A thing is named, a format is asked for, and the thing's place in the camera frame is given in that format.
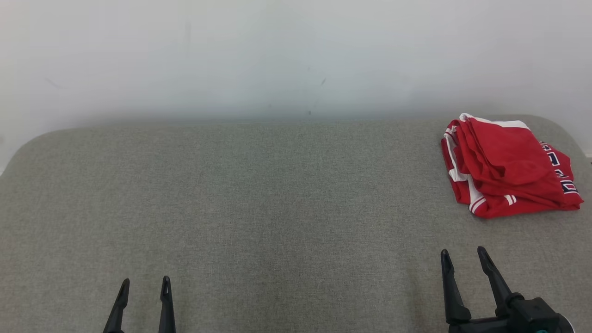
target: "folded clothing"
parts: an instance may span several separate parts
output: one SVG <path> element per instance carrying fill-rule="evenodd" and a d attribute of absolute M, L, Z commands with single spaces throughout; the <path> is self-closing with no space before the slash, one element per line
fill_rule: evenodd
<path fill-rule="evenodd" d="M 583 202 L 569 157 L 521 121 L 463 113 L 446 128 L 442 152 L 457 202 L 479 217 L 576 210 Z"/>

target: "robotic arm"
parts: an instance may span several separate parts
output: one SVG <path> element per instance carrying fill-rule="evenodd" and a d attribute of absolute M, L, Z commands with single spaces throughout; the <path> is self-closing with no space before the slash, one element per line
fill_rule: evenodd
<path fill-rule="evenodd" d="M 121 320 L 123 319 L 123 309 L 127 306 L 127 296 L 130 293 L 130 280 L 123 281 L 119 294 L 113 304 L 113 309 L 107 319 L 107 324 L 103 333 L 124 333 L 121 330 Z M 162 310 L 160 311 L 160 325 L 158 333 L 176 333 L 175 312 L 173 311 L 173 295 L 170 289 L 170 279 L 168 276 L 162 278 L 162 287 L 160 288 L 160 301 Z"/>
<path fill-rule="evenodd" d="M 454 279 L 452 260 L 448 251 L 444 249 L 440 259 L 442 260 L 446 322 L 450 325 L 448 333 L 574 333 L 570 322 L 562 315 L 555 313 L 541 298 L 525 300 L 520 293 L 512 293 L 485 248 L 479 246 L 477 253 L 496 300 L 496 316 L 471 319 L 471 312 L 462 303 L 461 294 Z M 124 333 L 121 330 L 121 321 L 129 292 L 130 281 L 125 279 L 103 333 Z M 160 301 L 162 310 L 158 332 L 176 333 L 173 297 L 168 276 L 162 279 Z"/>
<path fill-rule="evenodd" d="M 452 260 L 444 249 L 440 258 L 448 333 L 574 333 L 570 322 L 543 299 L 525 300 L 520 293 L 512 293 L 485 248 L 479 246 L 477 253 L 496 300 L 496 316 L 471 320 L 456 286 Z"/>

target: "white trim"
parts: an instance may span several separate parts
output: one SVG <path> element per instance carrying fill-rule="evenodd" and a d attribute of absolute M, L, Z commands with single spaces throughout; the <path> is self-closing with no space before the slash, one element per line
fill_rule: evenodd
<path fill-rule="evenodd" d="M 477 201 L 483 198 L 483 194 L 477 190 L 475 184 L 473 183 L 473 177 L 471 175 L 468 176 L 466 180 L 466 184 L 469 185 L 469 196 L 471 197 L 471 204 L 476 203 Z"/>
<path fill-rule="evenodd" d="M 511 194 L 506 194 L 506 195 L 504 196 L 504 198 L 506 198 L 506 200 L 508 200 L 508 204 L 509 204 L 510 206 L 516 203 L 516 197 L 515 197 L 515 196 L 513 196 L 513 195 L 511 195 Z"/>
<path fill-rule="evenodd" d="M 448 156 L 450 156 L 453 166 L 453 168 L 448 171 L 448 175 L 450 175 L 450 178 L 452 178 L 454 182 L 466 181 L 469 175 L 458 171 L 458 166 L 456 166 L 456 155 L 454 154 L 454 149 L 457 147 L 457 145 L 454 137 L 451 135 L 451 133 L 454 134 L 455 132 L 456 126 L 452 126 L 452 129 L 446 129 L 446 133 L 444 133 L 444 139 L 446 139 L 446 145 L 448 147 Z"/>
<path fill-rule="evenodd" d="M 481 199 L 477 200 L 472 207 L 469 206 L 469 208 L 471 209 L 471 213 L 475 214 L 475 212 L 477 211 L 477 208 L 479 208 L 480 205 L 482 205 L 483 203 L 485 203 L 485 201 L 487 201 L 485 199 L 485 197 L 482 197 Z"/>
<path fill-rule="evenodd" d="M 498 126 L 501 126 L 501 127 L 519 127 L 519 128 L 522 128 L 522 129 L 530 130 L 530 128 L 528 128 L 528 126 L 526 124 L 524 124 L 520 120 L 513 120 L 513 121 L 491 121 L 491 120 L 487 120 L 487 119 L 483 119 L 483 118 L 473 117 L 472 115 L 470 115 L 468 113 L 462 113 L 461 116 L 460 116 L 460 120 L 463 121 L 463 122 L 465 122 L 469 118 L 473 118 L 473 119 L 478 120 L 478 121 L 480 121 L 482 123 L 494 124 L 494 125 L 498 125 Z"/>

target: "gray fabric surface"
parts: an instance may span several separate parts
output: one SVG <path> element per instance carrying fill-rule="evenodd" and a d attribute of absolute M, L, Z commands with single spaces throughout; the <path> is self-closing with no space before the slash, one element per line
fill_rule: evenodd
<path fill-rule="evenodd" d="M 450 119 L 102 127 L 38 137 L 0 177 L 4 332 L 101 332 L 131 280 L 127 333 L 157 331 L 172 280 L 179 332 L 446 332 L 447 248 L 473 316 L 494 315 L 477 246 L 514 291 L 592 326 L 592 168 L 577 212 L 484 221 L 457 204 Z"/>

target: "white wall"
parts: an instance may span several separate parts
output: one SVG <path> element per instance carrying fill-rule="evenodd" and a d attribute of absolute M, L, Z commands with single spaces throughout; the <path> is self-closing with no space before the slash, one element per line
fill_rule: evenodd
<path fill-rule="evenodd" d="M 0 0 L 0 169 L 113 117 L 530 113 L 592 152 L 589 0 Z"/>

